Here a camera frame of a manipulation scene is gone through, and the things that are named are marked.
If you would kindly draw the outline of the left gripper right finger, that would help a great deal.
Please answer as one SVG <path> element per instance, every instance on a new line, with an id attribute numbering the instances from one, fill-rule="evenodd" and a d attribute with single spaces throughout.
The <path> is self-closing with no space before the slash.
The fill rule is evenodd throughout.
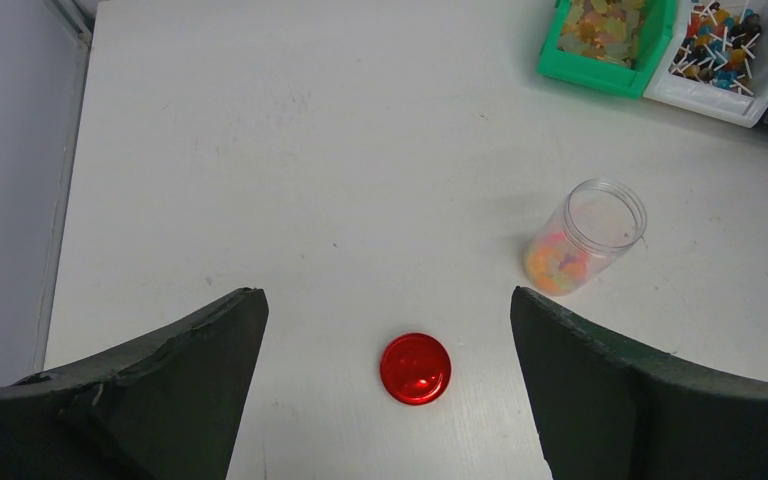
<path id="1" fill-rule="evenodd" d="M 768 479 L 768 382 L 686 361 L 515 289 L 512 336 L 556 479 Z"/>

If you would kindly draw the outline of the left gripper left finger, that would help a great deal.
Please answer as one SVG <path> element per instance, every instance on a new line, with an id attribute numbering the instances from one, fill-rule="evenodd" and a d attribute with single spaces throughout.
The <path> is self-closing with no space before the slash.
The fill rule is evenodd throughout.
<path id="1" fill-rule="evenodd" d="M 240 288 L 0 386 L 0 479 L 225 478 L 268 315 Z"/>

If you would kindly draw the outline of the clear plastic jar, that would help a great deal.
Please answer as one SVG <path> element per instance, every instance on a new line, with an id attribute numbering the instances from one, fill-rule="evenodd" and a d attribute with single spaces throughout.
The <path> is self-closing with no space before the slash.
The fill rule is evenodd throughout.
<path id="1" fill-rule="evenodd" d="M 608 268 L 643 237 L 645 206 L 628 186 L 589 179 L 573 188 L 528 242 L 523 269 L 534 288 L 564 296 Z"/>

